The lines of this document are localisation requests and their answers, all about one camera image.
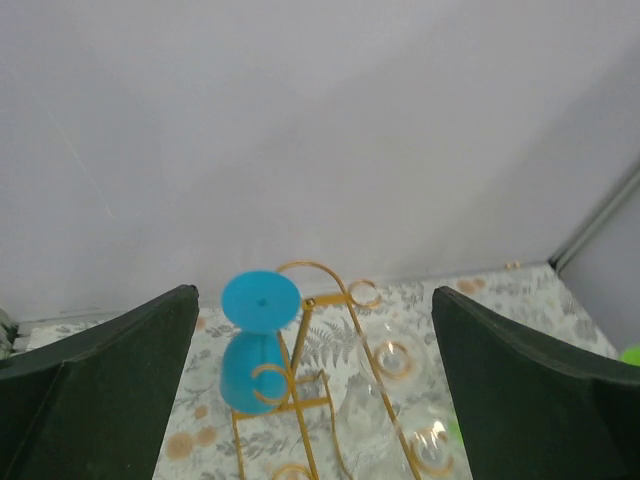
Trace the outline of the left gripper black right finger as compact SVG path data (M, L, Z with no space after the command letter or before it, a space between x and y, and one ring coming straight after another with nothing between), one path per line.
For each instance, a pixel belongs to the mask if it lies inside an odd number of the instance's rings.
M434 291L432 319L474 478L638 478L638 367L450 287Z

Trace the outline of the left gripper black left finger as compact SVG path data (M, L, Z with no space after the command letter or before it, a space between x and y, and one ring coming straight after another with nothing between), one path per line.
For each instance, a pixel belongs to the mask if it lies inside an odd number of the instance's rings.
M199 315L192 285L1 362L4 479L149 479Z

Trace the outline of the green plastic wine glass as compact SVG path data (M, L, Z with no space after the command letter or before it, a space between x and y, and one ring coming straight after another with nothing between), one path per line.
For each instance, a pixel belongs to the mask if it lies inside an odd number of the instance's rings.
M632 366L640 366L640 345L636 344L624 349L619 356L619 360Z
M459 423L456 418L453 418L449 424L449 431L451 436L455 439L456 444L460 448L464 448L463 436L460 430Z

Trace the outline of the blue plastic wine glass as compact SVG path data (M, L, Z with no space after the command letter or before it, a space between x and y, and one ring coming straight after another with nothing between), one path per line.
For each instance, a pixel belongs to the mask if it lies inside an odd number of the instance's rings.
M300 304L295 284L276 271L242 273L223 289L223 313L238 328L224 351L220 376L220 393L232 409L261 415L285 401L288 360L278 333L296 318Z

